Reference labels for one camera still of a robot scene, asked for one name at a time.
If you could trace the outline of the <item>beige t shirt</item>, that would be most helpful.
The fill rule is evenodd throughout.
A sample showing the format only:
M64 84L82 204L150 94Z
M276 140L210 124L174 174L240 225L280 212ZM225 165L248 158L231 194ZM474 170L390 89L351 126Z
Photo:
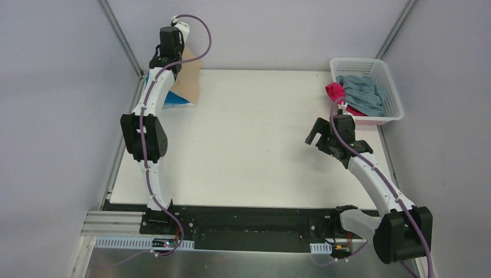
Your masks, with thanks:
M196 105L200 97L199 74L201 67L201 60L183 63L165 102L192 102Z

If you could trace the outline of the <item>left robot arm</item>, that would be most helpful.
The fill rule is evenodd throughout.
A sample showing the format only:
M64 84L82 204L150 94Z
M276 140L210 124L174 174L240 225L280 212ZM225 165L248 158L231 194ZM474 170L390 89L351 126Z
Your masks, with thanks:
M167 209L172 204L170 190L164 184L163 161L168 138L159 120L163 104L182 66L182 55L189 26L175 23L159 31L160 43L149 62L149 71L141 98L129 114L123 114L120 125L126 150L142 172L148 195L148 213L159 213L154 226L162 234L172 233L177 219Z

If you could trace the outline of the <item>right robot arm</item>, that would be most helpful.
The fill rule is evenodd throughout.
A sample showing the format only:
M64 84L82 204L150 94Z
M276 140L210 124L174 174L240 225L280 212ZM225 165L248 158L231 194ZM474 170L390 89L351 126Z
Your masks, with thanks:
M328 220L329 235L344 237L353 233L372 243L384 264L425 257L432 265L431 237L433 215L417 206L385 176L373 149L356 139L352 116L332 115L329 120L317 118L305 143L341 162L361 183L374 203L378 216L365 214L356 206L336 207Z

